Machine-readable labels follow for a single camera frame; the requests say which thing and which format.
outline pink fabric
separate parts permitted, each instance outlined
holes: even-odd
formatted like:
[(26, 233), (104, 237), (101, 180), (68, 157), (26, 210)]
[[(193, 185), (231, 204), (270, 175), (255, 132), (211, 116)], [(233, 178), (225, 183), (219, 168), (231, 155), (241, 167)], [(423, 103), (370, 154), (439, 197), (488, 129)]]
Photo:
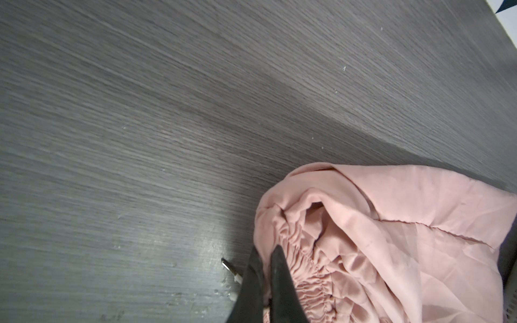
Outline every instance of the pink fabric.
[(438, 168), (315, 163), (262, 197), (254, 243), (266, 280), (283, 247), (312, 323), (499, 323), (516, 213), (514, 194)]

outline wrinkled cloth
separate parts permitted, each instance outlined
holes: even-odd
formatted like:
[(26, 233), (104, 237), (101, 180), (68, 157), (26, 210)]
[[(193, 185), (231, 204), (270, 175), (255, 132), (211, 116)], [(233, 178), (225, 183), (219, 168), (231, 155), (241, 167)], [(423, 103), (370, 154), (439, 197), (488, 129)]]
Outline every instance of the wrinkled cloth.
[(254, 244), (266, 282), (283, 247), (312, 323), (501, 323), (516, 213), (516, 195), (447, 170), (314, 163), (262, 197)]

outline gathered elastic fabric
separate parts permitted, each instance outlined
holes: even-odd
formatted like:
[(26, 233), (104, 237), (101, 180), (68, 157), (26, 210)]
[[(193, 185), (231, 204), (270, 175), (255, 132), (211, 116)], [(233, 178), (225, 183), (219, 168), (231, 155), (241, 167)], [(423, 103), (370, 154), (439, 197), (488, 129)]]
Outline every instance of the gathered elastic fabric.
[(254, 244), (267, 282), (283, 247), (312, 323), (501, 323), (516, 213), (516, 195), (447, 170), (314, 163), (264, 194)]

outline pink garment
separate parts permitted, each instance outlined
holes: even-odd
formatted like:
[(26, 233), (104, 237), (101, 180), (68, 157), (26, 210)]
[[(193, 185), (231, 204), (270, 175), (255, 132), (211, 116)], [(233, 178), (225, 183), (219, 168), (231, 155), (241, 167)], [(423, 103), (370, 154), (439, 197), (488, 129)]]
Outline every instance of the pink garment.
[(451, 171), (314, 163), (262, 197), (254, 243), (266, 281), (283, 247), (312, 323), (500, 323), (516, 213), (516, 195)]

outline white speck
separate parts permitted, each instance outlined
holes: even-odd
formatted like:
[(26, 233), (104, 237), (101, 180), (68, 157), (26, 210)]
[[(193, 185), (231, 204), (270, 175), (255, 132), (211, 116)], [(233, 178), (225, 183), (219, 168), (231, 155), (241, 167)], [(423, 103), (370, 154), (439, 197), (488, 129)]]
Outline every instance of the white speck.
[(237, 300), (237, 297), (239, 297), (239, 294), (236, 291), (231, 291), (228, 294), (228, 297), (230, 298), (230, 300), (235, 302)]

